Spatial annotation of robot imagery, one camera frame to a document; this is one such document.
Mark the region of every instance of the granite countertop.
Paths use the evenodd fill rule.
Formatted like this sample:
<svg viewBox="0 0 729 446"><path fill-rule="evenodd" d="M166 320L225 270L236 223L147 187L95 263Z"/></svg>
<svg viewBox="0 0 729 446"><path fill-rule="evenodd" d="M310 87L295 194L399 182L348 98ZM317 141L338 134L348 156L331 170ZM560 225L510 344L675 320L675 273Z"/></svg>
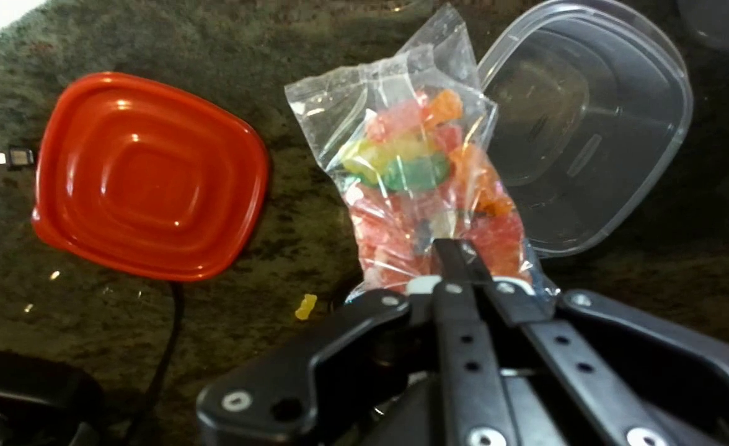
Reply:
<svg viewBox="0 0 729 446"><path fill-rule="evenodd" d="M47 0L0 33L0 152L36 144L57 95L100 69L194 92L251 121L267 144L264 220L230 270L186 289L183 334L142 445L194 445L203 385L307 325L293 318L305 294L341 302L359 280L348 213L315 166L284 84L391 56L437 5ZM530 2L453 5L483 53ZM729 56L700 47L675 5L633 5L682 47L694 124L633 219L600 249L546 263L546 273L563 289L600 290L729 342ZM31 228L33 190L33 172L0 170L0 349L88 369L108 389L110 427L121 431L166 342L168 289L43 245Z"/></svg>

